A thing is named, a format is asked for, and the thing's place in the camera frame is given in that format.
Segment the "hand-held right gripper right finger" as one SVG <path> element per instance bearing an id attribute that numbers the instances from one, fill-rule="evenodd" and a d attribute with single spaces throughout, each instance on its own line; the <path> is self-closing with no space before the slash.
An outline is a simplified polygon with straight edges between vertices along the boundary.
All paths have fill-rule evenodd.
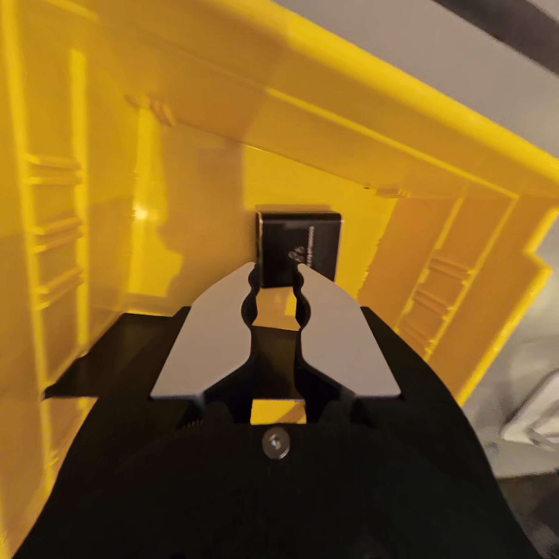
<path id="1" fill-rule="evenodd" d="M 357 398 L 401 395 L 355 299 L 305 264 L 297 265 L 293 291 L 304 367 Z"/>

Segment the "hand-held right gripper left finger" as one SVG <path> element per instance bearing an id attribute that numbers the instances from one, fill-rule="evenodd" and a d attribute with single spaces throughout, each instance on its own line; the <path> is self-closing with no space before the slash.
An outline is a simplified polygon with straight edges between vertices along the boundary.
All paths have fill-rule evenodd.
<path id="1" fill-rule="evenodd" d="M 153 400 L 206 400 L 249 363 L 258 271 L 243 264 L 192 304 L 151 390 Z"/>

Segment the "yellow plastic bin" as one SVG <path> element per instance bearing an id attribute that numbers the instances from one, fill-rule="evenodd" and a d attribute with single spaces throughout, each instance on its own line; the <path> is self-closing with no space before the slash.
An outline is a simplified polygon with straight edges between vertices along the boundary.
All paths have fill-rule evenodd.
<path id="1" fill-rule="evenodd" d="M 101 403 L 45 390 L 283 209 L 460 405 L 558 272 L 556 157 L 273 1 L 1 1 L 1 558 Z"/>

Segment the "black ethernet port box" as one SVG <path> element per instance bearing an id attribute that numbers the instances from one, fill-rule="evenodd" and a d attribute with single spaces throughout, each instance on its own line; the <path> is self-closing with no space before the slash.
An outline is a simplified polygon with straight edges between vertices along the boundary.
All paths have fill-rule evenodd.
<path id="1" fill-rule="evenodd" d="M 261 288 L 292 286 L 299 264 L 335 281 L 344 224 L 340 213 L 258 211 L 255 224 Z"/>

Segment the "white flat tray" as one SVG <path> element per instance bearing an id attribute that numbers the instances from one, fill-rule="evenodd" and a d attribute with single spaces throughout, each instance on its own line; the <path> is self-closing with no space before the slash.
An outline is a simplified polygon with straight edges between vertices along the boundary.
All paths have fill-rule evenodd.
<path id="1" fill-rule="evenodd" d="M 527 396 L 500 437 L 558 452 L 558 369 L 549 373 Z"/>

